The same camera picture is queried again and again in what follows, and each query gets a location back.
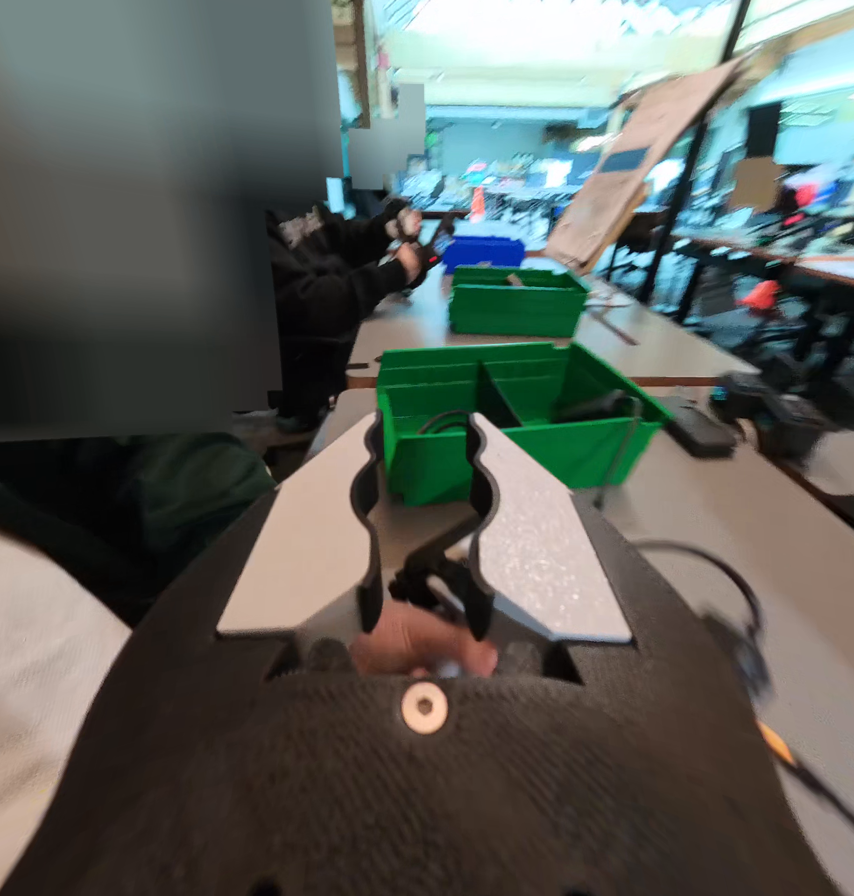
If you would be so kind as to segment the grey desk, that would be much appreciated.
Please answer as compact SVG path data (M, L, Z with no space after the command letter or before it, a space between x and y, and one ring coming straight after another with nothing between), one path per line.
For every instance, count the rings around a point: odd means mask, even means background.
M854 810L854 531L748 445L739 448L730 461L696 461L660 433L603 513L627 540L701 547L748 581L764 610L772 681L758 713ZM404 506L382 476L370 518L388 581L414 547L464 519L468 506ZM743 598L710 564L669 553L648 559L698 613L746 618ZM777 773L820 863L842 894L854 894L854 830Z
M644 387L711 386L728 372L757 367L638 303L600 278L586 277L589 301L572 342ZM374 388L385 350L547 342L529 335L460 334L449 328L451 279L433 270L410 297L394 294L360 326L345 372L345 388Z

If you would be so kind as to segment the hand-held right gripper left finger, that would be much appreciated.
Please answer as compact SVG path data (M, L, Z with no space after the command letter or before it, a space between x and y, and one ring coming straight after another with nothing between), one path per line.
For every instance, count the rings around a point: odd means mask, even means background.
M220 635L358 635L383 608L376 531L383 421L373 411L277 488Z

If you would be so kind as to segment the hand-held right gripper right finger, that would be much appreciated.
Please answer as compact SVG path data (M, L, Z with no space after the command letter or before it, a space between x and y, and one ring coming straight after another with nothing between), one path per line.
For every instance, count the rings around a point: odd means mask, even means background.
M478 524L467 624L495 644L631 644L633 633L571 490L481 413L467 420Z

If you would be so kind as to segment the black pole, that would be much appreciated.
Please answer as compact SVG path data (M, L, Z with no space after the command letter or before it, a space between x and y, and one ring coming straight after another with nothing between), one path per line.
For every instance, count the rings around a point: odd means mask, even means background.
M745 24L748 9L751 4L751 1L740 1L737 3L734 13L734 19L727 34L727 38L724 42L723 51L719 58L720 65L726 64L734 57L736 45L738 43L739 37L741 36L741 31ZM690 188L693 183L694 170L698 162L701 149L703 148L704 141L706 140L706 135L709 128L709 120L714 103L715 99L710 100L704 107L702 114L697 120L697 126L695 128L693 138L690 143L690 148L684 162L684 168L679 177L679 181L677 182L675 192L672 196L672 200L670 202L662 228L660 230L654 258L645 271L645 280L635 297L636 301L642 306L649 306L654 297L657 273L659 271L663 258L668 252L668 243L672 234L672 230L675 227L677 218L679 217L679 213L681 212L690 194Z

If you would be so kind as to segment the green plastic bin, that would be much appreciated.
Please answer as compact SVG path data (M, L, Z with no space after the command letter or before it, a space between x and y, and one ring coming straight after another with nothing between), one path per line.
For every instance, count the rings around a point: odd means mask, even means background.
M448 326L466 335L570 340L589 297L589 285L571 272L460 265Z
M623 389L642 415L554 425L557 402ZM619 486L668 421L660 401L571 343L388 350L376 381L390 492L410 506L463 501L473 470L466 424L481 413L567 487Z

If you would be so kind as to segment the black battery charger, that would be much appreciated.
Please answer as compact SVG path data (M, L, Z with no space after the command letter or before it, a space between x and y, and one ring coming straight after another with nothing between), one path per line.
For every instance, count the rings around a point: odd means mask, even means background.
M757 451L771 461L804 465L834 431L807 399L779 392L760 375L721 375L712 386L708 405L725 424L749 425Z

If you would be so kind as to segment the black USB hub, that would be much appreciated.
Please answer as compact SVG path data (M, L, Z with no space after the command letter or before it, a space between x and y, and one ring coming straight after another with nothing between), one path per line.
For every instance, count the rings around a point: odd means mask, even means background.
M642 415L642 401L623 389L615 389L591 399L557 402L550 414L554 425L615 420Z

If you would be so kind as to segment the person's left hand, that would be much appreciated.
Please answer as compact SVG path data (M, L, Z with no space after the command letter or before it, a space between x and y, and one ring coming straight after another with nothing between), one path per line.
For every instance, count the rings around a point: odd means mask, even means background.
M409 603L388 600L370 633L349 647L361 674L424 677L447 664L487 678L499 662L497 649L469 629Z

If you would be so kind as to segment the small black device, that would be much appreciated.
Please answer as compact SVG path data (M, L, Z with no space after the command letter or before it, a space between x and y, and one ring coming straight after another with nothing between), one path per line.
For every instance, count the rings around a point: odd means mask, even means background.
M710 418L696 402L671 396L661 404L668 414L667 435L687 454L698 460L733 457L738 444L734 432Z

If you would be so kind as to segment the cardboard card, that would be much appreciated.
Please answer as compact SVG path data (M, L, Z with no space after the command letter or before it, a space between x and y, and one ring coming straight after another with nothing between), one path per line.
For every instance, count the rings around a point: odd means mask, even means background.
M645 180L652 169L706 115L743 66L738 57L705 72L645 87L611 146L551 230L544 255L576 274L593 269L644 202Z

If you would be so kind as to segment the blue storage bin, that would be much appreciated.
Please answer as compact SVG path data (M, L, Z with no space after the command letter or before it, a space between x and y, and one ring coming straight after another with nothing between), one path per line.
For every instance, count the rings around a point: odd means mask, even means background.
M507 237L454 236L443 252L445 275L460 267L518 268L525 257L520 239Z

